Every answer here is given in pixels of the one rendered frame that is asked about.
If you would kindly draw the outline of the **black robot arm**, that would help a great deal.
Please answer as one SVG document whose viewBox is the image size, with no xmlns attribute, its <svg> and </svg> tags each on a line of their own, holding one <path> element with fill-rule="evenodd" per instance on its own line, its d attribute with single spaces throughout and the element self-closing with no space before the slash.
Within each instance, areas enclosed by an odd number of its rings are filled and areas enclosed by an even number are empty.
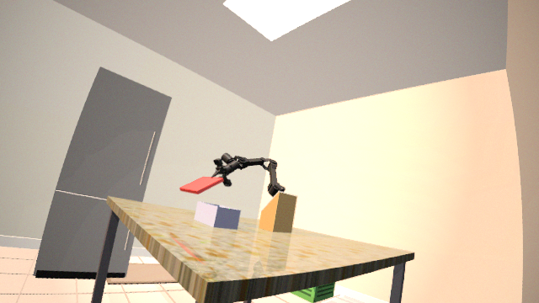
<svg viewBox="0 0 539 303">
<path fill-rule="evenodd" d="M 224 161 L 224 163 L 227 164 L 232 164 L 233 167 L 234 167 L 234 171 L 236 169 L 244 169 L 248 166 L 256 166 L 256 165 L 260 165 L 262 166 L 265 170 L 267 170 L 269 172 L 269 179 L 270 179 L 270 183 L 267 187 L 268 191 L 269 192 L 269 195 L 274 198 L 275 195 L 280 191 L 280 192 L 285 192 L 286 191 L 286 188 L 281 186 L 279 183 L 277 183 L 277 176 L 276 176 L 276 168 L 277 168 L 277 162 L 275 160 L 272 160 L 270 158 L 252 158 L 252 159 L 247 159 L 246 157 L 240 157 L 240 156 L 235 156 L 235 157 L 231 157 L 229 154 L 227 153 L 224 153 L 222 154 L 221 156 L 221 159 L 222 161 Z M 238 159 L 238 160 L 237 160 Z M 264 165 L 264 162 L 269 162 L 269 165 L 268 167 L 266 167 Z"/>
</svg>

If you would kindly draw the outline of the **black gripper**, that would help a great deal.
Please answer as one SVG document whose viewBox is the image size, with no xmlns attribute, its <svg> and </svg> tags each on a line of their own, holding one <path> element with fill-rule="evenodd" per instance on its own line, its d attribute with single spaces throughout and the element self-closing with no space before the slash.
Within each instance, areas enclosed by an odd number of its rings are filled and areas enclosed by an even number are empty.
<svg viewBox="0 0 539 303">
<path fill-rule="evenodd" d="M 234 172 L 234 167 L 232 164 L 227 164 L 225 165 L 225 167 L 222 167 L 222 161 L 221 161 L 221 158 L 217 158 L 214 160 L 214 163 L 215 165 L 218 165 L 219 167 L 216 167 L 216 171 L 215 173 L 212 175 L 211 178 L 214 178 L 215 176 L 217 176 L 218 174 L 222 173 L 223 176 L 219 177 L 219 178 L 223 178 L 224 179 L 224 186 L 225 187 L 230 187 L 232 185 L 230 179 L 227 179 L 226 176 L 228 176 L 230 173 L 233 173 Z"/>
</svg>

